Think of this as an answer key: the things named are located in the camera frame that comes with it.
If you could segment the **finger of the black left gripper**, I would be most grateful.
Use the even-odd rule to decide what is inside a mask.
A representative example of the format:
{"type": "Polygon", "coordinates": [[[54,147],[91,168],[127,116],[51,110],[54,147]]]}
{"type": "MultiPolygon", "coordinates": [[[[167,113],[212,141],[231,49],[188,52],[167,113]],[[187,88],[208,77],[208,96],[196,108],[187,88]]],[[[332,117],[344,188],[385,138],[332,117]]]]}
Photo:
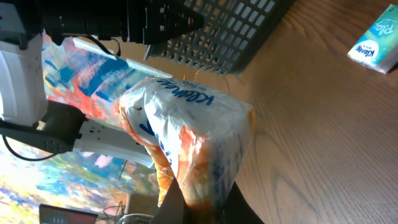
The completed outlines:
{"type": "Polygon", "coordinates": [[[202,14],[180,2],[167,6],[167,36],[170,39],[201,29],[205,19],[202,14]]]}

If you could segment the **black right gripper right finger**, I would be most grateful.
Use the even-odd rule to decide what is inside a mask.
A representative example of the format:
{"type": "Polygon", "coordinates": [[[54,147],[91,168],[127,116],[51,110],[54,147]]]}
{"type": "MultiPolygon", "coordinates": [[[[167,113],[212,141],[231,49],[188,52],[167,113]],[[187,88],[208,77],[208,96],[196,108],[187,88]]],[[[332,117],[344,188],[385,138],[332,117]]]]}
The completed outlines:
{"type": "Polygon", "coordinates": [[[264,224],[234,183],[222,208],[222,224],[264,224]]]}

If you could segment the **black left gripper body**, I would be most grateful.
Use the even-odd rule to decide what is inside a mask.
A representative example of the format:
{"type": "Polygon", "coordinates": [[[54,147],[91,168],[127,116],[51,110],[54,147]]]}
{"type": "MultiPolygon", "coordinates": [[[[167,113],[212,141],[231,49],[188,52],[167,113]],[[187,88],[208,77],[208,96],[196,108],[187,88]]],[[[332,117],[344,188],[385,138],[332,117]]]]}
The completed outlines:
{"type": "Polygon", "coordinates": [[[126,0],[127,42],[161,44],[170,39],[164,7],[170,1],[126,0]]]}

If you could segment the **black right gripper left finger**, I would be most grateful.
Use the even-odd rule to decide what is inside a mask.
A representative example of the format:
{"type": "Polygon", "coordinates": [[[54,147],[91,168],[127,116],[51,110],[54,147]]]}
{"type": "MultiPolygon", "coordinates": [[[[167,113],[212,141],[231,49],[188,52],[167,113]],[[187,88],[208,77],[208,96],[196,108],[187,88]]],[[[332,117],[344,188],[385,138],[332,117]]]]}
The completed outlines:
{"type": "Polygon", "coordinates": [[[189,211],[176,179],[173,179],[150,224],[191,224],[189,211]]]}

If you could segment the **orange Kleenex tissue pack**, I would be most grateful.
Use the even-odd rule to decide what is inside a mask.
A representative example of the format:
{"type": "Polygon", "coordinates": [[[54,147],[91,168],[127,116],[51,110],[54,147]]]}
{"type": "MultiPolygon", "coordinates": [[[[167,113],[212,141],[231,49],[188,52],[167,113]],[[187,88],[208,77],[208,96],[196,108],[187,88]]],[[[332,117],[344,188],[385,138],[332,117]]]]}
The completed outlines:
{"type": "Polygon", "coordinates": [[[199,83],[146,78],[115,111],[154,161],[159,202],[176,180],[193,223],[215,223],[254,138],[253,106],[199,83]]]}

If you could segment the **teal Kleenex tissue pack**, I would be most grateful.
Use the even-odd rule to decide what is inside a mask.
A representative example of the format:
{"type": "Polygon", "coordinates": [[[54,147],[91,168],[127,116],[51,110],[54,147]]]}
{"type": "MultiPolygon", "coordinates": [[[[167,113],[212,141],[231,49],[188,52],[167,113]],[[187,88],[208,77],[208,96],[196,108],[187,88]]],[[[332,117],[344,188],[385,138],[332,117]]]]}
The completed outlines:
{"type": "Polygon", "coordinates": [[[347,56],[383,74],[392,70],[397,64],[397,5],[389,5],[347,56]]]}

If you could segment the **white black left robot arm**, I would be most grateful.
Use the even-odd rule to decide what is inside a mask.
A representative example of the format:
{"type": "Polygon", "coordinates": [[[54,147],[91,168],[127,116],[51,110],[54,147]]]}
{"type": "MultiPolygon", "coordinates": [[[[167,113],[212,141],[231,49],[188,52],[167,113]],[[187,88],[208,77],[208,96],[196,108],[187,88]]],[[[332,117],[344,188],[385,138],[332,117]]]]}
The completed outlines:
{"type": "Polygon", "coordinates": [[[115,37],[155,45],[204,25],[181,1],[18,0],[1,2],[1,136],[49,152],[69,152],[86,116],[45,96],[41,51],[47,34],[60,45],[115,37]]]}

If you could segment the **grey plastic basket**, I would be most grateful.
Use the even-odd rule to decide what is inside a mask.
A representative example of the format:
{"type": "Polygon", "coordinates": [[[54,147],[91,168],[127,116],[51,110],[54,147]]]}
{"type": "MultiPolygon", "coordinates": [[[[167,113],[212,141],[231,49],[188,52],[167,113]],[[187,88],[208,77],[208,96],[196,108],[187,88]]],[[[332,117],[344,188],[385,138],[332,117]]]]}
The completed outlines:
{"type": "Polygon", "coordinates": [[[242,72],[294,0],[184,0],[204,17],[203,28],[155,45],[146,57],[162,57],[207,72],[242,72]]]}

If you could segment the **colourful painted backdrop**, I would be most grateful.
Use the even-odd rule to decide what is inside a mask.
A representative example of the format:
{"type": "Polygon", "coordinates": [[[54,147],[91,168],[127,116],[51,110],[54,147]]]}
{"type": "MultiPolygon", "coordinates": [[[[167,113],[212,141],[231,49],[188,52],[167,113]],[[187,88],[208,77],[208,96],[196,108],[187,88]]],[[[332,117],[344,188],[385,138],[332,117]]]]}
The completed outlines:
{"type": "Polygon", "coordinates": [[[1,222],[38,223],[43,203],[115,214],[130,195],[144,212],[153,211],[159,194],[154,164],[123,131],[114,104],[137,82],[166,76],[77,38],[58,46],[38,35],[25,50],[2,42],[3,120],[43,129],[52,105],[78,108],[86,120],[71,151],[54,141],[41,150],[19,137],[1,140],[1,222]]]}

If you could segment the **white power strip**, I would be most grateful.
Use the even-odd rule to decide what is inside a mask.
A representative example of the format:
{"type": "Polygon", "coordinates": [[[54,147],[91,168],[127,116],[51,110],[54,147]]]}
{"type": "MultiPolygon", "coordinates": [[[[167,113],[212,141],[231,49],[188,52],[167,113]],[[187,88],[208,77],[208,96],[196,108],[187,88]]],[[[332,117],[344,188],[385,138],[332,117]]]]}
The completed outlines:
{"type": "Polygon", "coordinates": [[[74,151],[117,157],[154,169],[154,162],[144,146],[120,129],[110,128],[89,119],[83,122],[79,133],[81,138],[76,139],[74,151]]]}

